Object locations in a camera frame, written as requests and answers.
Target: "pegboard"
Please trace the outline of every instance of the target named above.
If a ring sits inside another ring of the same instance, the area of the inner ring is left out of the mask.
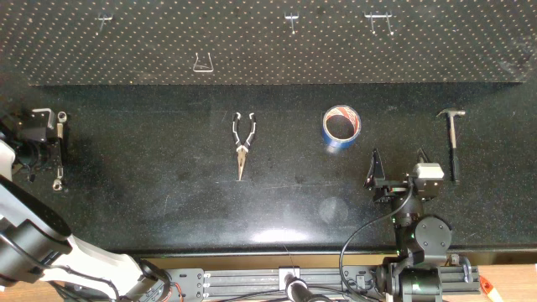
[[[0,6],[3,69],[22,73],[30,85],[525,81],[537,50],[532,1]],[[386,18],[375,18],[373,32],[370,13],[390,13],[391,30]],[[112,20],[102,24],[103,14]],[[291,14],[299,16],[294,34],[284,17]],[[194,72],[196,53],[207,72]]]

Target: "blue tape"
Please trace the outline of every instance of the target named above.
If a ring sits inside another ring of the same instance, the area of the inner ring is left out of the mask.
[[[334,137],[328,128],[326,127],[326,122],[334,116],[344,116],[349,122],[351,122],[354,127],[354,134],[350,138],[336,138]],[[330,108],[325,116],[322,118],[322,136],[325,139],[326,144],[334,148],[349,148],[354,143],[354,140],[360,134],[362,130],[362,121],[356,110],[350,108],[346,105],[337,105]]]

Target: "circular mark on table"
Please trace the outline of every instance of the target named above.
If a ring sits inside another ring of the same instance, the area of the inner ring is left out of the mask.
[[[319,215],[328,224],[332,224],[334,221],[345,221],[348,214],[347,204],[337,197],[327,198],[319,206]]]

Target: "black countertop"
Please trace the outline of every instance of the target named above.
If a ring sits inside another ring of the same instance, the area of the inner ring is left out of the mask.
[[[425,211],[455,227],[452,249],[536,249],[535,82],[31,88],[26,106],[70,114],[68,191],[53,193],[54,171],[31,185],[23,175],[16,181],[78,237],[115,252],[334,253],[389,211],[362,187],[373,148],[387,176],[401,180],[423,147],[446,172]],[[362,132],[330,154],[321,119],[338,104],[358,111]],[[456,120],[458,186],[447,181],[446,118],[435,117],[445,107],[467,110]],[[237,111],[258,121],[240,182],[231,134]],[[389,221],[359,235],[351,250],[392,252]]]

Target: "pliers handle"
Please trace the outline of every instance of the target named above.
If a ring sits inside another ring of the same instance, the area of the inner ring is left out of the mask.
[[[248,152],[248,149],[252,146],[252,141],[255,138],[255,115],[250,113],[250,134],[248,135],[248,138],[246,138],[246,141],[244,144],[241,143],[241,139],[238,137],[238,121],[241,119],[241,113],[236,112],[233,115],[233,139],[235,139],[235,144],[237,145],[237,151],[240,149],[245,150]]]

